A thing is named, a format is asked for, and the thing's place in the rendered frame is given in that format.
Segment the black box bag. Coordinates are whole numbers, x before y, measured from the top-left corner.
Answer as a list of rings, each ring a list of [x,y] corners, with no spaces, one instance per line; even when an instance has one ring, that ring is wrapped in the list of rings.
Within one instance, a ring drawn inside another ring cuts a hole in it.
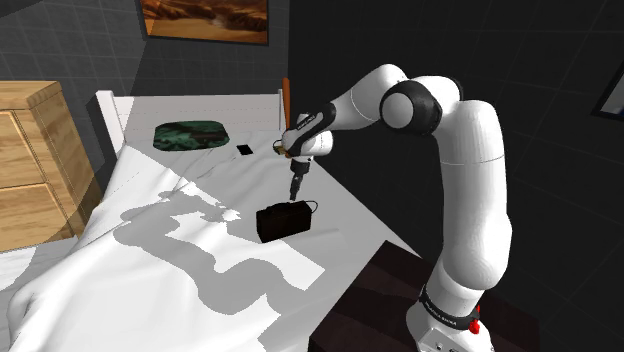
[[[313,201],[295,201],[276,203],[256,212],[256,230],[262,243],[282,239],[311,228],[312,215],[318,209]]]

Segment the wooden chest of drawers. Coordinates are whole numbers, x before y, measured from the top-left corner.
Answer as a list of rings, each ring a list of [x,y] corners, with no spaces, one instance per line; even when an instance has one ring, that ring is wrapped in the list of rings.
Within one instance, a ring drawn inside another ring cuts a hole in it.
[[[0,81],[0,252],[80,236],[102,193],[57,81]]]

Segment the dark framed wall picture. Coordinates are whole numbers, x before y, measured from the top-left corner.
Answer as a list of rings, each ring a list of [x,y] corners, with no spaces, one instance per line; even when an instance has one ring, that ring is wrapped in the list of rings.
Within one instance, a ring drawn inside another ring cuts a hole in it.
[[[624,61],[609,80],[591,115],[624,122]]]

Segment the framed desert wall picture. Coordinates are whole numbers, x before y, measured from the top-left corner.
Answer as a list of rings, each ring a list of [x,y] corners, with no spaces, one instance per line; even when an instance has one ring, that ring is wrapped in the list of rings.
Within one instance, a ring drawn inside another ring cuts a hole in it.
[[[139,0],[150,36],[268,43],[267,0]]]

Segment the white bed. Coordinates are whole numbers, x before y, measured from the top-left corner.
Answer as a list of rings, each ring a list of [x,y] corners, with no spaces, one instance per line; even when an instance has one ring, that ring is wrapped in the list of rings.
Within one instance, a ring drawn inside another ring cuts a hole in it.
[[[85,233],[8,309],[8,352],[305,352],[314,329],[397,235],[324,169],[300,195],[308,231],[262,243],[256,212],[289,196],[277,94],[97,95],[117,162]],[[218,148],[160,151],[155,128],[216,121]],[[237,145],[253,153],[241,155]]]

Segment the green patterned pillow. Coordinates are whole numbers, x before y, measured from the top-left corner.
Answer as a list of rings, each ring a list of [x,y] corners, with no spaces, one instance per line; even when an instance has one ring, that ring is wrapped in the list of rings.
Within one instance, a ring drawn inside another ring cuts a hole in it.
[[[155,128],[153,147],[160,151],[192,151],[218,148],[230,138],[225,127],[216,121],[178,121]]]

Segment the orange upright post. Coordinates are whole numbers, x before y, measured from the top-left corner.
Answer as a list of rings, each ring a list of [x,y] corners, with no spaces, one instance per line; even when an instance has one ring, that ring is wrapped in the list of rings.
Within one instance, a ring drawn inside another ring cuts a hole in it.
[[[283,110],[284,110],[284,119],[285,119],[285,129],[288,130],[290,128],[290,102],[291,102],[291,94],[290,94],[290,80],[287,77],[282,79],[282,100],[283,100]]]

